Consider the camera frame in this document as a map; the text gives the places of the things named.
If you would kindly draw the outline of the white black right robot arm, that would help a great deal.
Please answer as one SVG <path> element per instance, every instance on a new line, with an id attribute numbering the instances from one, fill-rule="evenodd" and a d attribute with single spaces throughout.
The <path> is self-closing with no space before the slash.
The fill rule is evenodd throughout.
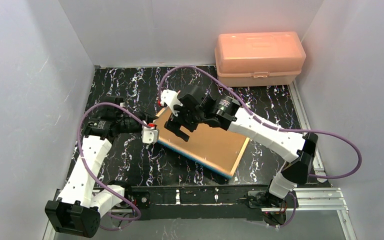
<path id="1" fill-rule="evenodd" d="M 289 132 L 253 113 L 237 98 L 212 97 L 197 86 L 180 92 L 163 90 L 160 103 L 171 111 L 164 128 L 185 142 L 190 137 L 182 128 L 192 133 L 205 124 L 245 136 L 282 157 L 286 165 L 270 182 L 264 196 L 267 200 L 280 201 L 307 182 L 316 153 L 316 134 Z"/>

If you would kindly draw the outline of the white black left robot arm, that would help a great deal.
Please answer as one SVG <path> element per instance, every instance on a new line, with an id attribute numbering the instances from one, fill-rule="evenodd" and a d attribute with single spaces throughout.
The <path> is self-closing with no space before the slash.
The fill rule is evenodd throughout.
<path id="1" fill-rule="evenodd" d="M 78 159 L 64 188 L 44 209 L 56 232 L 92 238 L 106 215 L 128 223 L 141 218 L 140 209 L 125 196 L 126 183 L 105 184 L 97 175 L 119 135 L 140 133 L 144 144 L 156 143 L 156 119 L 143 111 L 129 112 L 120 96 L 109 96 L 83 114 L 77 129 Z"/>

